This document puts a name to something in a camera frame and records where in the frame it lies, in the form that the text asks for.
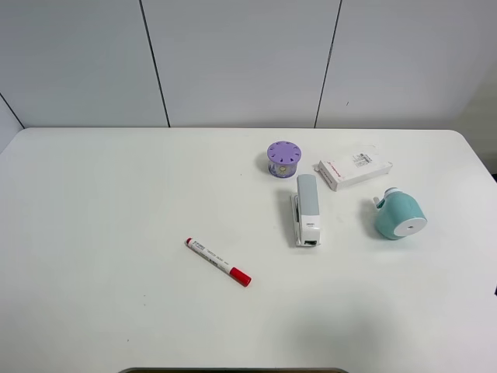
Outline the red white marker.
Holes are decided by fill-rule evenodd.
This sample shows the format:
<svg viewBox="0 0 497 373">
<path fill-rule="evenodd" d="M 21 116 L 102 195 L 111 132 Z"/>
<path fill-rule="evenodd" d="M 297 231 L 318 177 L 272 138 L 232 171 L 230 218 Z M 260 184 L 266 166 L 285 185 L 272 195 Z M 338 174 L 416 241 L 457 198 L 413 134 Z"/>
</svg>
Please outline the red white marker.
<svg viewBox="0 0 497 373">
<path fill-rule="evenodd" d="M 229 264 L 226 260 L 222 259 L 220 256 L 215 254 L 210 249 L 206 248 L 204 245 L 194 240 L 193 238 L 188 238 L 186 240 L 186 245 L 194 251 L 199 256 L 202 256 L 206 261 L 213 264 L 216 268 L 236 280 L 243 287 L 248 287 L 252 281 L 252 278 L 239 270 L 237 267 Z"/>
</svg>

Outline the white grey stapler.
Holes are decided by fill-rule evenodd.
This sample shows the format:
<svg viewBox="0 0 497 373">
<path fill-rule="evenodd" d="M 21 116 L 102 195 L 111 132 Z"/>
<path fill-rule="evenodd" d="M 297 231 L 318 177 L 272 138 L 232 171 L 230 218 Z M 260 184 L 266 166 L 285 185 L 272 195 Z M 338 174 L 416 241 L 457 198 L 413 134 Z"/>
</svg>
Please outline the white grey stapler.
<svg viewBox="0 0 497 373">
<path fill-rule="evenodd" d="M 297 192 L 290 196 L 296 246 L 316 247 L 321 243 L 321 219 L 317 180 L 314 175 L 297 177 Z"/>
</svg>

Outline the teal pencil sharpener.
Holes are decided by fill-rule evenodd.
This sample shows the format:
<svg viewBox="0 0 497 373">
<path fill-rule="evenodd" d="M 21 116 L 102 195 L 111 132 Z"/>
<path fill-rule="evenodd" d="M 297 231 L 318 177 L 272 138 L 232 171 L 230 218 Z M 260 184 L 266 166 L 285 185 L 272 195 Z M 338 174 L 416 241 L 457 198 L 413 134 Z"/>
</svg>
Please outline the teal pencil sharpener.
<svg viewBox="0 0 497 373">
<path fill-rule="evenodd" d="M 403 239 L 420 232 L 427 219 L 414 197 L 397 187 L 385 190 L 383 197 L 373 199 L 377 216 L 375 229 L 385 238 Z"/>
</svg>

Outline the white cardboard box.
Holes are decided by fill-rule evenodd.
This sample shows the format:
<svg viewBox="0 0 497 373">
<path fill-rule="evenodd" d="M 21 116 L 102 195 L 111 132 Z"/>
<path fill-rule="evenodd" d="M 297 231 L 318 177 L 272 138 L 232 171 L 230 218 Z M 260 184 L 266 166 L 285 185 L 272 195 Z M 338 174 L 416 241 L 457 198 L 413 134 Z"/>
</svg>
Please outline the white cardboard box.
<svg viewBox="0 0 497 373">
<path fill-rule="evenodd" d="M 337 192 L 347 187 L 387 175 L 393 164 L 376 151 L 359 150 L 333 160 L 321 160 L 315 171 Z"/>
</svg>

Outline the purple round container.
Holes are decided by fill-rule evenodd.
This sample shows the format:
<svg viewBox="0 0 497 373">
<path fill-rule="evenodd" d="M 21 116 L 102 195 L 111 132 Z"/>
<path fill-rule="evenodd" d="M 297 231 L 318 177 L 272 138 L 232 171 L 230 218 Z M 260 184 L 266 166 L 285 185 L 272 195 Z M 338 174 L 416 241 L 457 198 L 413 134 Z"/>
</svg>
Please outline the purple round container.
<svg viewBox="0 0 497 373">
<path fill-rule="evenodd" d="M 277 178 L 292 177 L 297 171 L 301 160 L 301 149 L 290 141 L 277 141 L 267 149 L 269 173 Z"/>
</svg>

